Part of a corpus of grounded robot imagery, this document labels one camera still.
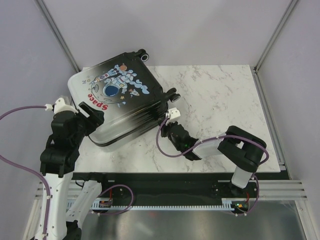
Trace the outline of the white suitcase with dark lining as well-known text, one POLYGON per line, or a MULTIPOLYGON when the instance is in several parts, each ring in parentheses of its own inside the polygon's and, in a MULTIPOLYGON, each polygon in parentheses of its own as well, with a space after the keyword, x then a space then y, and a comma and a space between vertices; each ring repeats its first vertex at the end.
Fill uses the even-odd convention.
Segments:
POLYGON ((164 91, 145 65, 144 49, 124 52, 74 74, 67 82, 76 106, 85 102, 104 113, 104 123, 89 135, 100 147, 136 138, 158 125, 168 102, 181 96, 176 88, 164 91))

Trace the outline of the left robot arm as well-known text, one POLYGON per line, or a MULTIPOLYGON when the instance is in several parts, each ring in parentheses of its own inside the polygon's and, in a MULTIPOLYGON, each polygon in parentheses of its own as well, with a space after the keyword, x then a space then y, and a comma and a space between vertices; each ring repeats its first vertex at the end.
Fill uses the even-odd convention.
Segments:
POLYGON ((70 208, 67 207, 79 148, 83 139, 104 123, 104 113, 81 102, 77 107, 59 98, 53 106, 52 133, 40 155, 43 183, 42 209, 36 240, 79 240, 84 220, 97 196, 110 191, 108 182, 87 180, 70 208))

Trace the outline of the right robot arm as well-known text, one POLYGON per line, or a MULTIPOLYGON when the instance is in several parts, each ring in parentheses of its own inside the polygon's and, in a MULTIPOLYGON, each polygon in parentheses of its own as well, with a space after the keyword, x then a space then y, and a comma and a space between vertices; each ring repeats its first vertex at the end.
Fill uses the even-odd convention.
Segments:
POLYGON ((262 139, 235 125, 219 136, 200 140, 191 137, 181 124, 164 119, 156 135, 156 145, 169 158, 183 156, 189 161, 199 161, 211 156, 225 156, 236 165, 229 184, 229 191, 235 197, 247 191, 249 180, 270 156, 262 139), (168 138, 179 154, 165 153, 160 148, 159 137, 168 138))

